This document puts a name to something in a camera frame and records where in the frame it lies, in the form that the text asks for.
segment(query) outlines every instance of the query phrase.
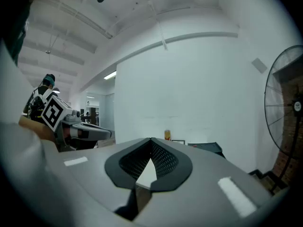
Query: teal headband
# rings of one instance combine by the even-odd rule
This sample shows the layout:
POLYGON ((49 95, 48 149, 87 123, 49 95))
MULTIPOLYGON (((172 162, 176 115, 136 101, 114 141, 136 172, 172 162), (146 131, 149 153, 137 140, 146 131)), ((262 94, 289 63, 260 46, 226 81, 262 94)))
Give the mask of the teal headband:
POLYGON ((52 84, 53 87, 55 86, 55 82, 50 76, 46 76, 45 79, 48 80, 52 84))

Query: fan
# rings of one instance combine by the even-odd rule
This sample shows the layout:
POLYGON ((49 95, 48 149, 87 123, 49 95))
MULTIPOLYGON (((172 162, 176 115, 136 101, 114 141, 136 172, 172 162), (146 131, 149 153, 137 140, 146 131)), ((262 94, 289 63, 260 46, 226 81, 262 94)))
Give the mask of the fan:
POLYGON ((302 91, 303 46, 296 45, 283 51, 275 60, 265 88, 264 108, 269 133, 280 151, 288 156, 279 180, 291 158, 300 159, 302 155, 301 149, 296 148, 303 117, 302 91))

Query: picture frame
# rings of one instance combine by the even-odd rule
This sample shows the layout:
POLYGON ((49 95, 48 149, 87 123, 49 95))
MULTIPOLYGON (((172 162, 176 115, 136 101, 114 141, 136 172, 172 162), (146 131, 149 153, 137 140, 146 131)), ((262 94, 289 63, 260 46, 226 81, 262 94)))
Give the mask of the picture frame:
POLYGON ((185 145, 185 140, 171 140, 171 141, 185 145))

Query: white ceiling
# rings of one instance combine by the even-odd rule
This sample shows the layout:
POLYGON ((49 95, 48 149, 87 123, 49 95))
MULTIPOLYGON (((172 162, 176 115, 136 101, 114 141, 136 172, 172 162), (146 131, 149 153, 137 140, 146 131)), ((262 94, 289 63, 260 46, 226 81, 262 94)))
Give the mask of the white ceiling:
POLYGON ((69 93, 85 62, 106 43, 134 23, 157 14, 187 7, 218 7, 218 0, 36 0, 18 67, 32 86, 47 73, 69 93))

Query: fluorescent light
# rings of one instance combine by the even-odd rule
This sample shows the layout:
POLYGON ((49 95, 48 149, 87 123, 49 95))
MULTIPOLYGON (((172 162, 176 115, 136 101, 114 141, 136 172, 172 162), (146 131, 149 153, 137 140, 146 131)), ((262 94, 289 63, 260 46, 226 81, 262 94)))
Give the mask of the fluorescent light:
POLYGON ((116 71, 114 71, 113 73, 109 74, 108 76, 104 77, 105 80, 110 79, 112 77, 114 77, 116 75, 116 71))
POLYGON ((54 93, 60 93, 60 90, 59 90, 59 88, 55 87, 55 88, 53 89, 53 92, 54 92, 54 93))

